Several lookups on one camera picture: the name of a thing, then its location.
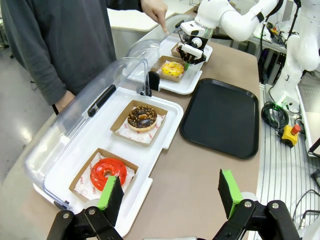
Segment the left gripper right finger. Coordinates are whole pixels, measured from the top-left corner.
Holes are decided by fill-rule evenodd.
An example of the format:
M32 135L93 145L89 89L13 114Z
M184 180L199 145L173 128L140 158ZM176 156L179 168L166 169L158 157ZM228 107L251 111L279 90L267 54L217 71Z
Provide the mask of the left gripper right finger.
M213 237L215 240L241 240L247 231L257 232L263 240L300 239L283 201L263 205L244 198L230 170L219 171L218 192L227 221Z

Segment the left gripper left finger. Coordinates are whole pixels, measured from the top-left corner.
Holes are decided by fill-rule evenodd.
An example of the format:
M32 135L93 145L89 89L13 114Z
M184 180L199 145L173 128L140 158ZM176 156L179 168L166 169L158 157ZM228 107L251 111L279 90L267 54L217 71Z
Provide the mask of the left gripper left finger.
M110 176L96 206L89 206L75 214L59 211L50 228L48 240L121 240L115 229L124 196L118 176Z

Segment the person right hand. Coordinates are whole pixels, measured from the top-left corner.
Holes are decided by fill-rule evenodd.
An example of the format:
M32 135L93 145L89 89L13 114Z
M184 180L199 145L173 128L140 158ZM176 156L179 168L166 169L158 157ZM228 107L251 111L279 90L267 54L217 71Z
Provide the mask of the person right hand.
M58 101L56 102L54 105L57 109L57 111L60 113L64 108L67 107L67 105L75 98L75 95L70 92L70 91L66 91L65 95Z

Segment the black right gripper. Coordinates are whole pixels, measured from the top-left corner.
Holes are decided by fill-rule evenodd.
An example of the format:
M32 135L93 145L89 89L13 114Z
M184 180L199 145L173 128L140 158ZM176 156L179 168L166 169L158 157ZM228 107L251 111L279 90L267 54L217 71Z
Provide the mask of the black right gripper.
M178 53L184 61L185 71L188 70L190 64L197 65L208 59L208 56L205 54L205 47L207 43L208 39L203 37L188 35L183 37L183 50L182 47L179 46Z

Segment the person left hand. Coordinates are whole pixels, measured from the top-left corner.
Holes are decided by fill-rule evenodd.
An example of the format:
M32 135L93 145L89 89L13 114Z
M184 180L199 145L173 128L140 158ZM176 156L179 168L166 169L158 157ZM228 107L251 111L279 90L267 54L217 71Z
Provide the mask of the person left hand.
M162 0L141 0L140 3L142 11L158 23L165 34L168 34L169 32L166 26L167 4Z

